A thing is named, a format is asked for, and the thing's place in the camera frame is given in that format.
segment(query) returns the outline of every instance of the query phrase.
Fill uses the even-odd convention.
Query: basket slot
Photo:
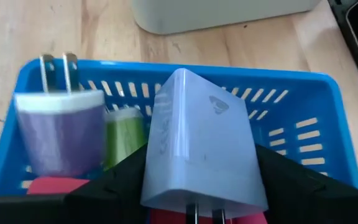
[[[115,81],[114,84],[115,84],[115,86],[117,88],[118,95],[121,96],[121,97],[125,96],[124,89],[122,89],[121,82]]]
[[[283,156],[285,156],[285,155],[287,154],[287,150],[286,150],[286,149],[277,150],[276,152],[279,153],[279,154],[281,154],[281,155],[283,155]]]
[[[302,159],[302,165],[321,165],[325,164],[326,160],[323,157],[310,158],[310,159]]]
[[[113,103],[111,106],[115,111],[119,110],[119,107],[117,104]]]
[[[300,121],[295,124],[296,128],[302,128],[308,125],[316,124],[318,122],[317,118],[310,118],[304,121]]]
[[[134,82],[134,87],[135,87],[135,92],[138,98],[141,98],[143,95],[143,91],[142,91],[142,85],[139,82]]]
[[[309,139],[309,138],[315,138],[320,136],[320,131],[316,130],[316,131],[310,131],[308,133],[303,133],[303,134],[299,134],[298,135],[298,140],[304,140],[304,139]]]
[[[21,182],[21,188],[22,189],[28,189],[32,183],[32,180],[23,180]]]
[[[136,91],[135,83],[133,83],[133,82],[128,83],[128,87],[129,87],[131,96],[137,98],[137,91]]]
[[[151,115],[152,115],[152,108],[151,108],[151,106],[146,105],[145,109],[146,109],[146,114],[147,114],[147,116],[151,116]]]
[[[160,89],[161,89],[161,84],[156,83],[156,84],[154,85],[155,94],[157,94]]]
[[[285,144],[285,139],[278,139],[270,142],[270,147]]]
[[[150,98],[149,85],[147,83],[142,83],[142,92],[144,98]]]
[[[244,91],[244,93],[241,95],[241,99],[242,99],[242,100],[246,100],[247,97],[248,97],[248,95],[249,95],[249,93],[251,93],[251,91],[252,91],[251,88],[247,88],[247,89]]]
[[[276,92],[275,89],[271,90],[268,95],[265,96],[265,98],[262,100],[262,103],[267,103],[269,101],[269,99],[271,99],[271,97],[274,95],[274,93]]]
[[[261,96],[261,94],[264,92],[264,89],[259,89],[256,94],[254,95],[254,97],[252,97],[251,102],[256,102],[258,100],[258,98]]]
[[[108,96],[112,96],[111,90],[110,90],[110,86],[106,81],[102,81],[102,86],[104,88],[104,92],[108,95]]]
[[[284,90],[284,91],[274,100],[273,103],[278,103],[278,102],[280,102],[280,101],[284,98],[284,96],[285,96],[287,93],[288,93],[288,90]]]
[[[88,80],[88,84],[92,90],[97,90],[97,87],[92,80]]]
[[[320,143],[299,147],[300,152],[313,152],[313,151],[318,151],[318,150],[322,150],[322,149],[323,149],[323,145]]]
[[[269,135],[269,137],[272,137],[272,136],[275,136],[275,135],[278,135],[278,134],[281,134],[281,133],[284,133],[284,129],[283,128],[278,128],[276,130],[269,131],[268,135]]]
[[[233,88],[233,90],[231,91],[231,94],[233,94],[234,96],[237,96],[237,93],[239,92],[239,88],[235,87]]]
[[[105,83],[105,85],[107,85],[107,86],[109,87],[108,89],[106,89],[106,88],[104,87],[103,81],[94,81],[93,83],[94,83],[94,85],[95,85],[95,87],[96,87],[97,90],[102,90],[102,91],[104,92],[104,99],[105,99],[105,101],[108,100],[107,97],[112,96],[110,87],[108,86],[107,82]]]
[[[258,110],[253,110],[253,112],[251,112],[251,114],[248,115],[248,119],[252,119],[257,113]]]
[[[261,120],[266,114],[267,114],[267,110],[261,112],[261,114],[256,118],[257,121]]]

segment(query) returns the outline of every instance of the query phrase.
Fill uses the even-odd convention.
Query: wall charger
[[[106,150],[104,92],[80,91],[77,58],[63,55],[66,90],[57,87],[53,56],[42,55],[44,91],[16,93],[21,134],[34,173],[76,177],[100,168]]]
[[[226,218],[268,209],[244,100],[173,73],[155,96],[141,204]]]

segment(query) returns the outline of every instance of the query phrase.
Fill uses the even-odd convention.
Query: logo on adapter
[[[215,113],[217,115],[222,114],[223,112],[229,109],[229,105],[227,103],[221,101],[220,99],[216,98],[215,96],[209,96],[209,100],[212,103]]]

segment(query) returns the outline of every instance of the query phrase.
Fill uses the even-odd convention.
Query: blue plastic basket
[[[56,59],[55,66],[64,89],[62,60]],[[245,99],[256,143],[358,188],[358,168],[341,94],[327,75],[95,60],[79,60],[78,68],[82,86],[105,90],[111,110],[139,107],[147,123],[155,92],[173,71],[187,68]],[[33,60],[22,68],[15,92],[41,90],[40,62]],[[11,101],[0,138],[0,195],[25,194],[28,182],[36,178],[29,169],[14,108]]]

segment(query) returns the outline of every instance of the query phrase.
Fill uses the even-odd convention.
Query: pink object
[[[89,180],[65,177],[39,177],[30,184],[27,194],[62,194],[71,192]]]

